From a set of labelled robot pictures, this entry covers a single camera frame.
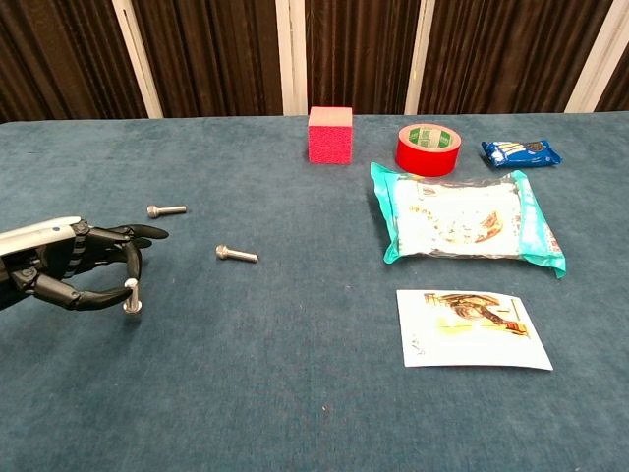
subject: green label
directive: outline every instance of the green label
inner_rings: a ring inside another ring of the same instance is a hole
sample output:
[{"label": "green label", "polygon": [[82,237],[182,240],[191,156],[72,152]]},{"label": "green label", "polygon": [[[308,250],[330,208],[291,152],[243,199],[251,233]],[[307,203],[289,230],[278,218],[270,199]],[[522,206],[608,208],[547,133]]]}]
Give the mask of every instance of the green label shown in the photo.
[{"label": "green label", "polygon": [[452,137],[434,128],[415,128],[409,132],[409,141],[423,148],[446,148],[452,143]]}]

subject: plastic bag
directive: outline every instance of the plastic bag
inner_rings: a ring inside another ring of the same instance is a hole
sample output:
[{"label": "plastic bag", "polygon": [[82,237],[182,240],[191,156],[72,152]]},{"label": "plastic bag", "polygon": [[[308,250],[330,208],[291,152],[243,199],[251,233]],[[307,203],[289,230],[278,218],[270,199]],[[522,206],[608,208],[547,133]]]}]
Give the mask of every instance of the plastic bag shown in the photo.
[{"label": "plastic bag", "polygon": [[524,172],[447,182],[372,162],[372,178],[391,239],[386,263],[415,254],[508,258],[552,267],[557,278],[565,275],[565,258]]},{"label": "plastic bag", "polygon": [[552,150],[548,141],[534,143],[483,141],[481,146],[494,167],[543,167],[561,162],[561,157]]}]

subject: bolt head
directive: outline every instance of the bolt head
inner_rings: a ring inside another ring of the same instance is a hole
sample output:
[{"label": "bolt head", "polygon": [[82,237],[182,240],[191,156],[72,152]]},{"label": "bolt head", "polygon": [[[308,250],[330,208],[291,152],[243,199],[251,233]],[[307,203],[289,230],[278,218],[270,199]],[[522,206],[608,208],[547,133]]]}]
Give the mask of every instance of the bolt head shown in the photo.
[{"label": "bolt head", "polygon": [[142,302],[138,302],[138,309],[137,310],[131,310],[131,308],[129,308],[129,305],[127,305],[127,302],[122,304],[122,308],[125,311],[125,313],[127,315],[136,315],[138,314],[141,310],[142,310]]},{"label": "bolt head", "polygon": [[227,249],[227,246],[225,246],[224,244],[219,244],[218,246],[216,246],[216,256],[218,256],[219,259],[227,259],[227,252],[229,250]]},{"label": "bolt head", "polygon": [[159,216],[159,208],[155,205],[149,205],[146,212],[150,218],[156,218]]}]

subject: blue snack package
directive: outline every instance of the blue snack package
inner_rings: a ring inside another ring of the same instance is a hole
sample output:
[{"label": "blue snack package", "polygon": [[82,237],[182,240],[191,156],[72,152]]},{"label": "blue snack package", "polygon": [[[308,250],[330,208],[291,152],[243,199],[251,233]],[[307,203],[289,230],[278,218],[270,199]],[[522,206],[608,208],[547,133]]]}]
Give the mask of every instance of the blue snack package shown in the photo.
[{"label": "blue snack package", "polygon": [[561,156],[552,150],[548,141],[483,141],[481,146],[494,167],[543,167],[561,162]]}]

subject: background curtain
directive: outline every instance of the background curtain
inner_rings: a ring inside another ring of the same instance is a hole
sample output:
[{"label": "background curtain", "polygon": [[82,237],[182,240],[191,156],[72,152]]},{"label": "background curtain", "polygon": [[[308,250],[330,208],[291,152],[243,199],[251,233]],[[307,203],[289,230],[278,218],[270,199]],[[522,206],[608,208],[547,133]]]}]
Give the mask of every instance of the background curtain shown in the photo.
[{"label": "background curtain", "polygon": [[436,0],[418,113],[562,112],[611,0]]},{"label": "background curtain", "polygon": [[629,110],[629,46],[600,97],[597,111]]},{"label": "background curtain", "polygon": [[275,115],[274,0],[134,0],[164,117]]},{"label": "background curtain", "polygon": [[306,0],[311,105],[403,113],[420,0]]},{"label": "background curtain", "polygon": [[111,0],[0,1],[0,120],[146,116]]}]

